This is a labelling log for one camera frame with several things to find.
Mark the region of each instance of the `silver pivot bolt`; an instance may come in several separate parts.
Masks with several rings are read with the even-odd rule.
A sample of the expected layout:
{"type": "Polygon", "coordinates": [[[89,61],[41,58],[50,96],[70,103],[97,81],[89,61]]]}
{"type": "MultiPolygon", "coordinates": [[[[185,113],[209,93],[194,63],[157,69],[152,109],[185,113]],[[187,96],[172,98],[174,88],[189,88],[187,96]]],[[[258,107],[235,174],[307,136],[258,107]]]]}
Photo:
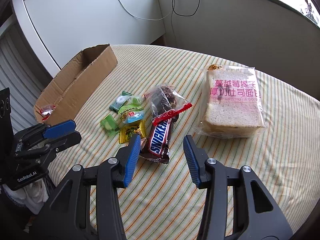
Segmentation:
{"type": "Polygon", "coordinates": [[[117,163],[117,161],[118,161],[117,158],[110,158],[110,159],[108,160],[108,163],[110,163],[110,164],[115,164],[115,163],[117,163]]]}
{"type": "Polygon", "coordinates": [[[217,163],[216,159],[214,159],[214,158],[209,158],[209,159],[207,159],[207,162],[208,162],[209,164],[216,164],[216,163],[217,163]]]}
{"type": "Polygon", "coordinates": [[[244,172],[250,172],[251,171],[251,168],[249,166],[243,166],[242,169],[243,169],[244,172]]]}
{"type": "Polygon", "coordinates": [[[74,165],[74,166],[72,167],[72,170],[73,170],[73,171],[79,171],[79,170],[81,170],[81,165],[79,165],[79,164],[74,165]]]}

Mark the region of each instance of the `table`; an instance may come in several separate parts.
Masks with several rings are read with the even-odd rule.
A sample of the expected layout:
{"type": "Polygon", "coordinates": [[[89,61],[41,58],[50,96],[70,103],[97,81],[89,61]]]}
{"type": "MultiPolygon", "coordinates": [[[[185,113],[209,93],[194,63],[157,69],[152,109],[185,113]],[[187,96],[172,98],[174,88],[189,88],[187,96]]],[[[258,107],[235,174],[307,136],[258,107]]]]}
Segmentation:
{"type": "MultiPolygon", "coordinates": [[[[119,189],[119,203],[128,239],[196,239],[206,190],[192,183],[182,141],[193,136],[198,147],[226,166],[249,165],[273,195],[295,232],[320,196],[320,102],[272,76],[256,71],[266,129],[253,138],[218,139],[199,136],[197,122],[202,69],[210,64],[240,65],[222,58],[182,49],[151,45],[115,45],[117,67],[91,95],[75,118],[82,141],[58,154],[49,166],[57,185],[74,164],[99,165],[115,156],[118,135],[110,138],[100,120],[108,107],[126,90],[142,95],[167,82],[194,105],[180,114],[171,138],[168,165],[139,158],[133,180],[119,189]]],[[[151,127],[150,109],[146,127],[151,127]]],[[[232,233],[232,188],[228,189],[226,233],[232,233]]],[[[96,226],[95,188],[91,189],[90,219],[96,226]]]]}

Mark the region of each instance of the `yellow candy wrapper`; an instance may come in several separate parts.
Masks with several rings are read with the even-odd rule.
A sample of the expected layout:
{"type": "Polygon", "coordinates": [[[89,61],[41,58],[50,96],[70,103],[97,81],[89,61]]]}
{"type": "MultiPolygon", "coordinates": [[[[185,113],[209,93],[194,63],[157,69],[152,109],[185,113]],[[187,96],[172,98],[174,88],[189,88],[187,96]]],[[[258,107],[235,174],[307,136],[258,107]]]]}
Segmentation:
{"type": "Polygon", "coordinates": [[[139,134],[141,138],[145,138],[147,136],[144,120],[127,124],[124,127],[122,127],[119,134],[119,143],[125,143],[130,141],[131,136],[134,133],[139,134]]]}

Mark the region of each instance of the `cardboard box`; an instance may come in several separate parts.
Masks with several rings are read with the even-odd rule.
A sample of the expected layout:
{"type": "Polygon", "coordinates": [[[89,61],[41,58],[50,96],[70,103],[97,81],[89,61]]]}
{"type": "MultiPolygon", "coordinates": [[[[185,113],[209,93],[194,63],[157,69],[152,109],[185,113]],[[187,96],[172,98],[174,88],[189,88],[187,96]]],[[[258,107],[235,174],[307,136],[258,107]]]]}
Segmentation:
{"type": "Polygon", "coordinates": [[[43,90],[34,106],[38,122],[42,121],[40,108],[54,104],[55,110],[46,124],[74,119],[99,84],[117,65],[117,59],[109,44],[98,45],[79,52],[65,65],[43,90]]]}

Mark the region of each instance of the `blue rubber pad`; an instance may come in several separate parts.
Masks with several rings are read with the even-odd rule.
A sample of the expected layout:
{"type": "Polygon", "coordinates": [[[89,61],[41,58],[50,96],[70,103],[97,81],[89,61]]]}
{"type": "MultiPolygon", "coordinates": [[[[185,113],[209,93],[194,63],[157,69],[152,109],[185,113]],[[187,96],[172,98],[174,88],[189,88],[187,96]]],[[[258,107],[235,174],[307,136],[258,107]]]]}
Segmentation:
{"type": "Polygon", "coordinates": [[[43,133],[43,137],[47,139],[59,138],[74,132],[75,128],[76,123],[73,120],[68,120],[47,128],[43,133]]]}
{"type": "Polygon", "coordinates": [[[141,148],[140,141],[141,141],[140,136],[137,136],[133,144],[127,164],[125,166],[125,175],[123,180],[123,184],[125,187],[128,187],[129,183],[132,181],[133,173],[136,168],[136,164],[137,164],[139,153],[140,153],[140,148],[141,148]]]}
{"type": "Polygon", "coordinates": [[[192,151],[190,143],[186,137],[183,139],[183,151],[187,159],[187,164],[189,167],[192,182],[196,184],[196,187],[199,187],[200,185],[199,165],[196,161],[196,158],[192,151]]]}

